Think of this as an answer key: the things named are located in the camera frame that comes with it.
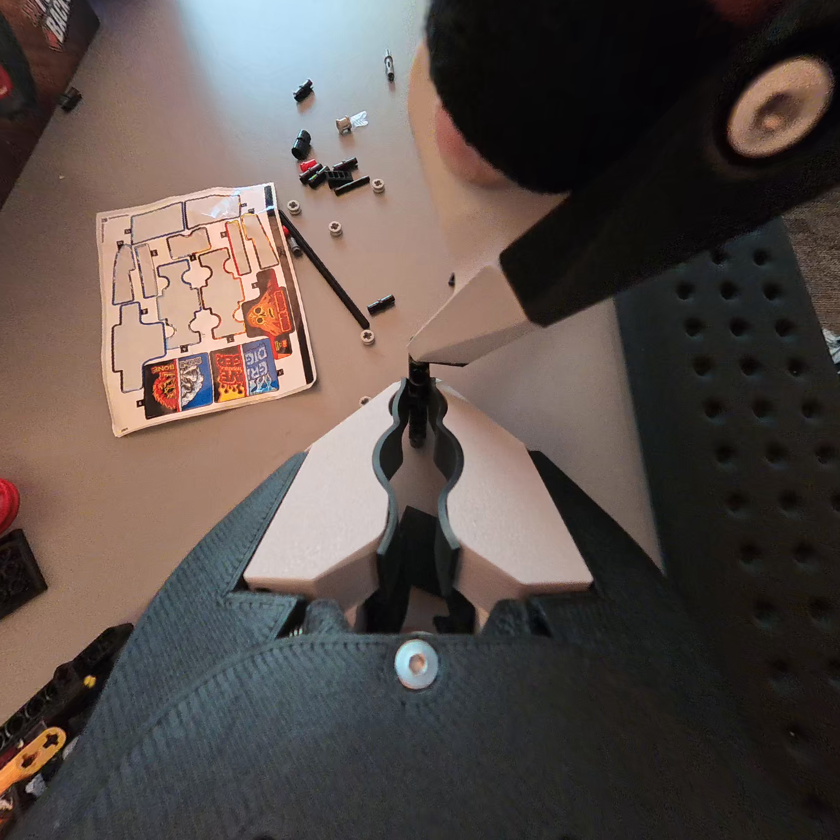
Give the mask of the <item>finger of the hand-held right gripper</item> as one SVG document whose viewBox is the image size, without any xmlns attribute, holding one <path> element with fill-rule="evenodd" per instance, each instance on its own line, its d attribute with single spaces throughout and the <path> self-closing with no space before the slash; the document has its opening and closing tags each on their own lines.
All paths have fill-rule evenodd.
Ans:
<svg viewBox="0 0 840 840">
<path fill-rule="evenodd" d="M 531 322 L 501 265 L 483 266 L 407 345 L 411 361 L 463 367 L 530 334 Z"/>
</svg>

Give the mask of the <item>sticker sheet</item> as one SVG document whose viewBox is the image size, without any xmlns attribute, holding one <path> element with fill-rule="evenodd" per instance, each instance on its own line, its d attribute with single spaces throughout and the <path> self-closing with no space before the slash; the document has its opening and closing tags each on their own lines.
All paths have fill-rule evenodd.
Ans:
<svg viewBox="0 0 840 840">
<path fill-rule="evenodd" d="M 100 213 L 97 245 L 116 438 L 316 383 L 273 182 Z"/>
</svg>

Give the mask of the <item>toy truck set box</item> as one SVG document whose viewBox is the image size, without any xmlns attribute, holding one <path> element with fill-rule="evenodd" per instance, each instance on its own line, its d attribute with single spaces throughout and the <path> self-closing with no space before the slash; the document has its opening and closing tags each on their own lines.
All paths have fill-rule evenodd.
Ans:
<svg viewBox="0 0 840 840">
<path fill-rule="evenodd" d="M 1 2 L 1 204 L 99 26 L 88 1 Z"/>
</svg>

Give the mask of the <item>long black toy axle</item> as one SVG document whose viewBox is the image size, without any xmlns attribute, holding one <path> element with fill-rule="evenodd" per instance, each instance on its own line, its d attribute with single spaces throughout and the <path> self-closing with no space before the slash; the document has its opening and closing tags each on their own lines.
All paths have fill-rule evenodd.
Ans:
<svg viewBox="0 0 840 840">
<path fill-rule="evenodd" d="M 352 300 L 348 292 L 341 286 L 331 270 L 324 264 L 316 251 L 299 233 L 297 227 L 291 222 L 288 215 L 279 208 L 276 209 L 276 215 L 279 217 L 282 226 L 288 228 L 290 236 L 296 240 L 303 255 L 309 259 L 316 271 L 327 282 L 332 292 L 341 301 L 353 320 L 360 326 L 360 329 L 363 331 L 370 329 L 371 325 L 368 318 L 363 315 L 362 310 Z"/>
</svg>

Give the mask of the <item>toy truck model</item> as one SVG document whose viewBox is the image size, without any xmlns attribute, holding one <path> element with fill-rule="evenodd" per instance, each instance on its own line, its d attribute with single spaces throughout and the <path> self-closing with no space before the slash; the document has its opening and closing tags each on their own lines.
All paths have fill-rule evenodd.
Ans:
<svg viewBox="0 0 840 840">
<path fill-rule="evenodd" d="M 88 724 L 134 626 L 111 626 L 54 675 L 1 728 L 1 837 L 46 792 Z"/>
</svg>

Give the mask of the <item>black smooth square tile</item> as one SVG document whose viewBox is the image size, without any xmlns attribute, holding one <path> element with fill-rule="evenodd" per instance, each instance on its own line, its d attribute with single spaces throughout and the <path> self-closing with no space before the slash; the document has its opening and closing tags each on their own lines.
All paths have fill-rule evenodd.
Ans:
<svg viewBox="0 0 840 840">
<path fill-rule="evenodd" d="M 397 530 L 395 591 L 423 592 L 448 598 L 455 590 L 459 548 L 445 535 L 439 519 L 419 508 L 405 507 Z"/>
</svg>

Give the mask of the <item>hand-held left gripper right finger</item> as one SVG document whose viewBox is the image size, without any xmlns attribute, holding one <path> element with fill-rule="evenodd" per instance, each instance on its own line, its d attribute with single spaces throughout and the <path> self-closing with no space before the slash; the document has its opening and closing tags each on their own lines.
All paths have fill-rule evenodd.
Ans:
<svg viewBox="0 0 840 840">
<path fill-rule="evenodd" d="M 490 614 L 502 601 L 589 590 L 592 572 L 525 444 L 440 380 L 429 423 L 444 478 L 434 550 L 442 595 Z"/>
</svg>

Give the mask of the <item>grey desk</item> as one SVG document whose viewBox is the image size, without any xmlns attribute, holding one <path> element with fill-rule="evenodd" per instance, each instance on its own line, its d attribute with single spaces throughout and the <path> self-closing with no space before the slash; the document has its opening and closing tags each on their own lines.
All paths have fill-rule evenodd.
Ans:
<svg viewBox="0 0 840 840">
<path fill-rule="evenodd" d="M 82 103 L 51 120 L 2 211 L 2 477 L 20 490 L 17 525 L 48 583 L 2 621 L 3 720 L 104 628 L 136 621 L 273 469 L 404 375 L 406 343 L 448 296 L 454 264 L 406 113 L 422 2 L 94 5 Z M 340 136 L 345 115 L 353 131 Z M 316 168 L 355 156 L 353 178 L 380 178 L 385 192 L 303 185 L 291 154 L 300 130 Z M 300 197 L 296 225 L 361 308 L 394 294 L 373 320 L 375 345 L 300 259 L 315 386 L 114 437 L 97 212 L 262 182 L 281 203 Z"/>
</svg>

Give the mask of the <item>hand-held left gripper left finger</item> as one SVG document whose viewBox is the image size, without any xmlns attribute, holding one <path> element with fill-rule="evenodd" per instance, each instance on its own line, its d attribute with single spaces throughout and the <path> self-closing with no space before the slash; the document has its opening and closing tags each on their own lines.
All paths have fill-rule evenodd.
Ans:
<svg viewBox="0 0 840 840">
<path fill-rule="evenodd" d="M 396 528 L 407 380 L 387 386 L 305 452 L 245 568 L 253 591 L 359 607 L 380 586 L 377 553 Z"/>
</svg>

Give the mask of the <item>person's right hand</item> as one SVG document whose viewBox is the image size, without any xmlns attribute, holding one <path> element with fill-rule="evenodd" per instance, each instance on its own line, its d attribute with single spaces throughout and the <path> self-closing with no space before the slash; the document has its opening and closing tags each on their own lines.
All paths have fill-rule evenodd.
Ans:
<svg viewBox="0 0 840 840">
<path fill-rule="evenodd" d="M 506 176 L 467 142 L 445 109 L 436 111 L 434 133 L 441 160 L 458 179 L 487 188 L 498 188 L 507 182 Z"/>
</svg>

